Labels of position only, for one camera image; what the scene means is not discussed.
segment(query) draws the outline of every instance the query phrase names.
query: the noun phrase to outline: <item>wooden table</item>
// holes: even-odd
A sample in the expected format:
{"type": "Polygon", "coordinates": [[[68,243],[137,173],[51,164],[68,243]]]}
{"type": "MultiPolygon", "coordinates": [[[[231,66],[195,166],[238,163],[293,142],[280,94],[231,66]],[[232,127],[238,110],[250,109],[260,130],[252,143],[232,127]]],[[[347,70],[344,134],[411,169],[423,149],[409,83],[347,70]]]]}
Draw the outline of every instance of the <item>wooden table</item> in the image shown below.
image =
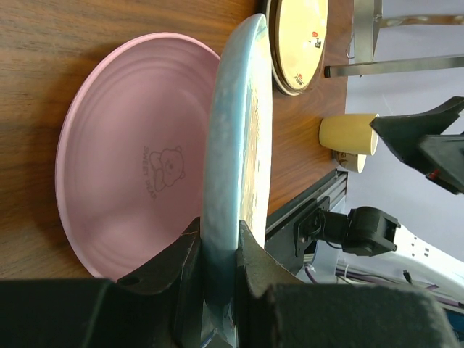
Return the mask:
{"type": "MultiPolygon", "coordinates": [[[[54,161],[67,108],[111,50],[172,31],[221,53],[255,0],[3,0],[0,11],[0,278],[88,277],[67,242],[54,161]]],[[[326,64],[345,64],[352,1],[330,0],[326,64]]],[[[335,168],[318,143],[320,118],[344,112],[346,78],[297,97],[274,96],[269,212],[335,168]]]]}

